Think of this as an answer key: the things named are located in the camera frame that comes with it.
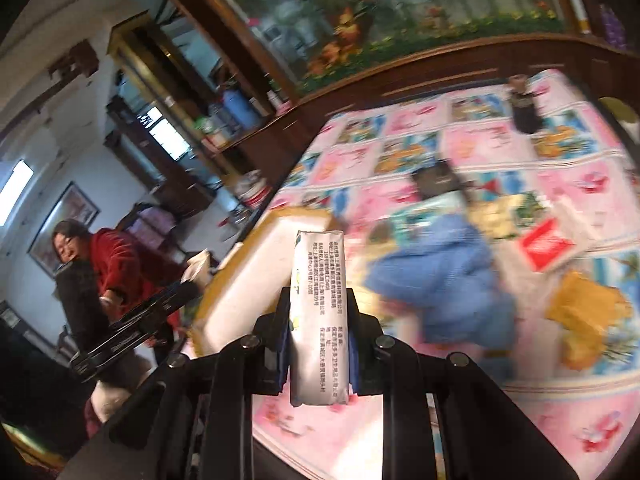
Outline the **white printed tissue pack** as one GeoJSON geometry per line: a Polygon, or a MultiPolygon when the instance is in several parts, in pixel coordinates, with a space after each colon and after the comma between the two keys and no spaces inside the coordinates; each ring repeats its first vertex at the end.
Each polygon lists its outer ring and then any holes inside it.
{"type": "Polygon", "coordinates": [[[290,289],[290,399],[294,406],[345,404],[349,343],[344,233],[296,236],[290,289]]]}

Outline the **blue knitted cloth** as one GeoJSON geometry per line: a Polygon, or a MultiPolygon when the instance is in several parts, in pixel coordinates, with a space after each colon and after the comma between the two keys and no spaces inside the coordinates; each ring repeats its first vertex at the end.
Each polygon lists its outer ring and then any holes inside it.
{"type": "Polygon", "coordinates": [[[515,300],[488,243],[462,214],[444,214],[420,240],[372,262],[363,286],[416,312],[430,344],[514,345],[515,300]]]}

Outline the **red and white snack bag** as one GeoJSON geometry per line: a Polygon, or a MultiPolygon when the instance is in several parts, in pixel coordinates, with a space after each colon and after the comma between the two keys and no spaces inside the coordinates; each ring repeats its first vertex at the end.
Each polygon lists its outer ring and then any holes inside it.
{"type": "Polygon", "coordinates": [[[559,269],[593,248],[600,233],[570,203],[553,203],[515,239],[526,268],[535,273],[559,269]]]}

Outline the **yellow foil snack pack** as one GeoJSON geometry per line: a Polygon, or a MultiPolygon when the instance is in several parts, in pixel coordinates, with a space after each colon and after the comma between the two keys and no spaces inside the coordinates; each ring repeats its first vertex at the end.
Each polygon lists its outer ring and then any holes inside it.
{"type": "Polygon", "coordinates": [[[632,305],[617,288],[570,270],[555,289],[544,316],[564,330],[562,364],[569,370],[586,370],[603,356],[608,330],[632,318],[632,305]]]}

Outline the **yellow cardboard box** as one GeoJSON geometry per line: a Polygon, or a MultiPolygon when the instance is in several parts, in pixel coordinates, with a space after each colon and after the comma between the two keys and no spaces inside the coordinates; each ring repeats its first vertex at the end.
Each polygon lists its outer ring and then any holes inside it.
{"type": "Polygon", "coordinates": [[[332,214],[323,209],[269,211],[204,290],[189,330],[192,354],[208,356],[250,333],[257,318],[276,307],[281,289],[290,284],[297,233],[336,227],[332,214]]]}

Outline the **person in red jacket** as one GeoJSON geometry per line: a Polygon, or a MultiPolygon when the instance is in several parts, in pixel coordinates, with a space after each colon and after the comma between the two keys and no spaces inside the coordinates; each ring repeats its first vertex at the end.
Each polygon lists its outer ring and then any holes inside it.
{"type": "Polygon", "coordinates": [[[85,352],[104,341],[113,323],[180,281],[186,270],[128,233],[109,228],[93,233],[74,219],[58,222],[52,246],[63,263],[56,291],[74,341],[85,352]]]}

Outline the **teal wet wipes pack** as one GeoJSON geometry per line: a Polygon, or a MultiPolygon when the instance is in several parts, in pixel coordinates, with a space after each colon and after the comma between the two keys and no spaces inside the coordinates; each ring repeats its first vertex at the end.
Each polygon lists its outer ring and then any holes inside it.
{"type": "Polygon", "coordinates": [[[464,214],[466,199],[460,191],[452,191],[421,200],[395,211],[390,216],[393,239],[397,245],[418,240],[424,231],[444,214],[464,214]]]}

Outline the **white bucket with red band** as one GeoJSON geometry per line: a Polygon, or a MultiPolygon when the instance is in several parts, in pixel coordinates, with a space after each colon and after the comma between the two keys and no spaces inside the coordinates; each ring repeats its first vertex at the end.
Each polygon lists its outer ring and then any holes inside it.
{"type": "Polygon", "coordinates": [[[238,201],[251,210],[258,208],[270,192],[271,186],[259,170],[243,174],[234,187],[238,201]]]}

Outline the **colourful patterned tablecloth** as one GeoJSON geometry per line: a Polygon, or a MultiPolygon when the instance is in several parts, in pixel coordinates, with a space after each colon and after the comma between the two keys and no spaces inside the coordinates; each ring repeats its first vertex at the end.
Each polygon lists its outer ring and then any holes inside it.
{"type": "Polygon", "coordinates": [[[639,417],[639,175],[559,70],[331,117],[270,202],[325,210],[358,307],[417,352],[467,354],[579,478],[639,417]]]}

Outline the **dark small toy bag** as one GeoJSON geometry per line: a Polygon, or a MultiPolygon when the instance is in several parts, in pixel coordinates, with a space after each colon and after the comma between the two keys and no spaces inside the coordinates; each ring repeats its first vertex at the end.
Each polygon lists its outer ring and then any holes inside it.
{"type": "Polygon", "coordinates": [[[449,192],[464,193],[460,178],[443,159],[436,160],[432,166],[414,170],[411,179],[422,200],[429,200],[449,192]]]}

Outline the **blue water bottle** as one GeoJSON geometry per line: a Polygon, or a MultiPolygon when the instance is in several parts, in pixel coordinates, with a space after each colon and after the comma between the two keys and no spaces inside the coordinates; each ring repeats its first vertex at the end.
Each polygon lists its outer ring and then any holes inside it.
{"type": "Polygon", "coordinates": [[[254,130],[260,126],[260,116],[239,90],[224,89],[222,102],[224,102],[224,107],[244,130],[254,130]]]}

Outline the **black jar with cork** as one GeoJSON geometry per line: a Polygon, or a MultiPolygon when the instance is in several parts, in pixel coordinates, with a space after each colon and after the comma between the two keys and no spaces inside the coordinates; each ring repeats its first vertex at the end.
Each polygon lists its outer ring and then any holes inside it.
{"type": "Polygon", "coordinates": [[[517,74],[508,79],[509,102],[515,129],[520,133],[534,134],[542,128],[542,118],[538,113],[534,94],[528,90],[526,75],[517,74]]]}

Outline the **large flower landscape painting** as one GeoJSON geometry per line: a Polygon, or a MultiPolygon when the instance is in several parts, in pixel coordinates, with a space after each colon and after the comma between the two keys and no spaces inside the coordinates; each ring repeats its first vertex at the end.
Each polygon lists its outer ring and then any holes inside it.
{"type": "Polygon", "coordinates": [[[556,0],[224,0],[302,93],[475,38],[564,32],[556,0]]]}

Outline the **purple bottles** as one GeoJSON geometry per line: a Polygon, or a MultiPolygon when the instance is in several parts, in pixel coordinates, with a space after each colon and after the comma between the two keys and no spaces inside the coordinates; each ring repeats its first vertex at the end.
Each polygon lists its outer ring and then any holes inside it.
{"type": "Polygon", "coordinates": [[[606,42],[620,50],[627,49],[626,30],[613,9],[607,4],[600,4],[601,18],[606,42]]]}

